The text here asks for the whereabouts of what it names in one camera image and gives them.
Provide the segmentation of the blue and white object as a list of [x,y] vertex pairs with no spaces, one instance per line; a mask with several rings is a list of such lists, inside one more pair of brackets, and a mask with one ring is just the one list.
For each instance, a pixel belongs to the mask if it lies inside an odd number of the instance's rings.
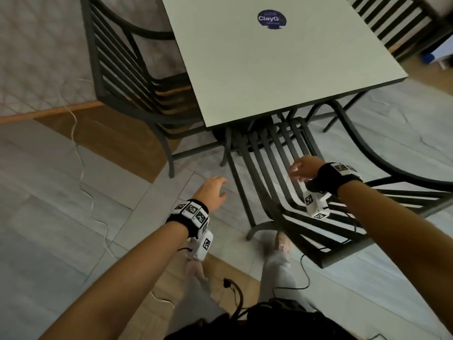
[[420,61],[429,65],[453,56],[453,34],[438,40],[419,54]]

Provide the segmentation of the black waist pouch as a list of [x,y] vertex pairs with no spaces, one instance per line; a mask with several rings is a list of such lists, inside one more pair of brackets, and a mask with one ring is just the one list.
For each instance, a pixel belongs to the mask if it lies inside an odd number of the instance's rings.
[[271,298],[239,315],[199,319],[164,340],[357,340],[320,311],[308,312],[294,300]]

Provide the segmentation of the person's right hand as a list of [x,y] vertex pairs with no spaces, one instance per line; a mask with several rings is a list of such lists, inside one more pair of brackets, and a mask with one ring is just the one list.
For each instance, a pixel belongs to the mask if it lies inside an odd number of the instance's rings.
[[318,176],[319,169],[326,164],[326,162],[319,157],[308,154],[296,160],[303,160],[306,165],[306,181],[316,178]]

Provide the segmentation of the person's pink shoe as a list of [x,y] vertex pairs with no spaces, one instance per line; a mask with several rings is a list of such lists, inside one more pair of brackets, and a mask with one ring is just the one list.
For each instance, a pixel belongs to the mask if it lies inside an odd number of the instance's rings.
[[280,251],[286,255],[286,257],[290,256],[290,245],[291,241],[289,237],[281,231],[278,231],[275,235],[275,244],[274,250]]
[[207,277],[203,271],[202,262],[188,259],[185,263],[185,277],[187,279],[195,277],[199,281],[207,281]]

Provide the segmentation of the round blue sticker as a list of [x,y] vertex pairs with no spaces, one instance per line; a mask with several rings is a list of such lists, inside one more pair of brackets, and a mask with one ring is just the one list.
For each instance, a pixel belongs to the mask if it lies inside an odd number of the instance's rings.
[[262,10],[257,15],[257,20],[261,26],[268,29],[280,29],[286,26],[286,17],[276,10]]

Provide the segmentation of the person's right forearm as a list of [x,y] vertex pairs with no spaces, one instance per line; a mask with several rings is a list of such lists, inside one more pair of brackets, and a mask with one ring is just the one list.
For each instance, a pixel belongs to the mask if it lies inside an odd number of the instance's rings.
[[337,195],[453,335],[453,238],[362,182]]

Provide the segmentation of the black wristband with marker tiles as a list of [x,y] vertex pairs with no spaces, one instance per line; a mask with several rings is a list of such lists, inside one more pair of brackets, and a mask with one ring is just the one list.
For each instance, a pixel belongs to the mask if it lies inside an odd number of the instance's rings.
[[317,177],[305,182],[307,190],[313,193],[330,193],[338,196],[338,190],[350,181],[363,182],[360,174],[350,165],[343,163],[326,163],[317,173]]
[[189,199],[178,204],[170,213],[166,223],[177,222],[183,224],[188,232],[188,238],[200,239],[205,234],[210,222],[207,206],[199,200]]

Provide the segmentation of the person's left hand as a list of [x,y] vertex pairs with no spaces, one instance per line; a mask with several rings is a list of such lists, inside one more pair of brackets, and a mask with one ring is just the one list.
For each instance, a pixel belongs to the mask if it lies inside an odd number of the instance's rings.
[[214,195],[220,195],[221,189],[228,182],[225,177],[214,176],[207,178],[204,184],[192,196],[192,199],[201,202],[207,207],[209,213],[214,212]]

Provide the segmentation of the person's right grey trouser leg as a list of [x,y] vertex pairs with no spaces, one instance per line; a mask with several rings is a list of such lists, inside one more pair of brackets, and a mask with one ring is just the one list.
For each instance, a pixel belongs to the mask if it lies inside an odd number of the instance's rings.
[[269,302],[274,297],[295,301],[305,311],[315,312],[297,287],[289,261],[289,245],[284,243],[269,252],[262,269],[258,302]]

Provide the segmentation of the dark metal slatted chair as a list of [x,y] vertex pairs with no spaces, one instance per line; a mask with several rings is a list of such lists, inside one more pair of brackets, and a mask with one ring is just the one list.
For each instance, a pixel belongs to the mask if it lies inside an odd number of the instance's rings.
[[347,0],[397,62],[453,34],[453,24],[426,0]]
[[173,154],[169,140],[181,140],[207,131],[188,73],[153,77],[134,35],[156,41],[174,41],[173,32],[140,28],[110,10],[101,0],[80,0],[96,98],[106,106],[142,121],[157,137],[166,154],[169,177],[174,162],[218,147],[217,140]]
[[[281,118],[254,132],[226,129],[223,163],[228,161],[233,179],[251,225],[246,239],[262,230],[282,230],[295,246],[319,268],[326,268],[374,244],[361,224],[336,196],[326,196],[327,209],[315,214],[315,197],[305,198],[303,183],[288,176],[288,169],[298,154],[321,157],[321,152],[308,128],[318,109],[328,105],[339,118],[354,144],[367,159],[388,176],[366,182],[421,217],[429,217],[453,206],[453,182],[438,181],[403,171],[382,159],[365,142],[337,101],[318,103],[306,118]],[[270,221],[257,224],[241,178],[231,156],[243,158],[258,198]]]

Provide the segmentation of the black table base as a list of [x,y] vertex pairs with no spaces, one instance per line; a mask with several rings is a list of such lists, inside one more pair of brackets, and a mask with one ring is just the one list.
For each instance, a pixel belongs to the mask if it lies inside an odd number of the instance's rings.
[[272,116],[263,116],[249,120],[236,120],[224,125],[218,125],[210,128],[213,136],[218,141],[226,140],[226,128],[230,127],[234,131],[239,131],[241,134],[248,134],[264,129],[268,125],[273,125],[274,121]]

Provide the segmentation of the grey patterned rug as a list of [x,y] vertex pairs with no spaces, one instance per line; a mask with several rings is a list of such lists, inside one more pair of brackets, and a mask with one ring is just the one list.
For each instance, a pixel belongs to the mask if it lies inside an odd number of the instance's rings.
[[[102,0],[126,21],[171,31],[162,0]],[[134,35],[151,75],[186,71],[175,41]],[[0,118],[96,100],[80,0],[0,0]]]

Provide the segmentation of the person's right pink shoe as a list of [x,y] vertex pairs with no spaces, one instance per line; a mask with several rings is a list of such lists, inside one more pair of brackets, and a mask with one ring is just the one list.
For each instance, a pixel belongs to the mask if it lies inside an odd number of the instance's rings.
[[280,251],[286,255],[286,257],[290,256],[290,245],[291,241],[289,237],[281,231],[278,231],[275,235],[275,244],[274,250]]

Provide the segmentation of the person's grey trouser leg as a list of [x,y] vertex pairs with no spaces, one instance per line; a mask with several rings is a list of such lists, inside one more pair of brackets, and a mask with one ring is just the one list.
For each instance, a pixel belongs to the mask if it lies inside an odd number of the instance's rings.
[[228,321],[227,312],[211,296],[209,281],[186,278],[184,295],[173,311],[165,340],[207,340],[219,324]]
[[289,261],[289,245],[284,243],[269,252],[262,269],[258,302],[269,302],[274,297],[295,301],[305,311],[315,312],[297,287]]

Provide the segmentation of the person's left forearm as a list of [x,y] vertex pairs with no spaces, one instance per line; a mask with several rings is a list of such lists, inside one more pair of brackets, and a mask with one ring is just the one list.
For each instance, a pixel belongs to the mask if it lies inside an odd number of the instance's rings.
[[169,222],[127,252],[38,340],[117,340],[189,232]]

